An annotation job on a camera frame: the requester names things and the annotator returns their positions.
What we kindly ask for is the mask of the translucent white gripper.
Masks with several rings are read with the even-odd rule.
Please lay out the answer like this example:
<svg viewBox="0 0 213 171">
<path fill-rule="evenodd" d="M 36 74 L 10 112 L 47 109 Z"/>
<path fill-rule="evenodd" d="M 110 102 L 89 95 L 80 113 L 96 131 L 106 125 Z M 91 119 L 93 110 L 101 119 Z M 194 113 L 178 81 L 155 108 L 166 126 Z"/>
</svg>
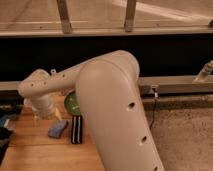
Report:
<svg viewBox="0 0 213 171">
<path fill-rule="evenodd" d="M 62 120 L 60 111 L 52 101 L 38 101 L 36 103 L 33 103 L 32 111 L 40 118 L 55 116 L 59 121 Z"/>
</svg>

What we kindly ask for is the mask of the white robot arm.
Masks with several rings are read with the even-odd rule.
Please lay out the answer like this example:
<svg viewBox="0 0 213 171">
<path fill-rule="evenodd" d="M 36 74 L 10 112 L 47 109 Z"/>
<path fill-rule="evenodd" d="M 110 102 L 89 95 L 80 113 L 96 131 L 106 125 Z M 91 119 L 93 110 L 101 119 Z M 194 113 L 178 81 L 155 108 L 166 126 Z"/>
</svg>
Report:
<svg viewBox="0 0 213 171">
<path fill-rule="evenodd" d="M 164 171 L 140 98 L 139 72 L 136 58 L 118 50 L 54 75 L 36 70 L 18 92 L 38 113 L 47 114 L 47 94 L 75 91 L 106 171 Z"/>
</svg>

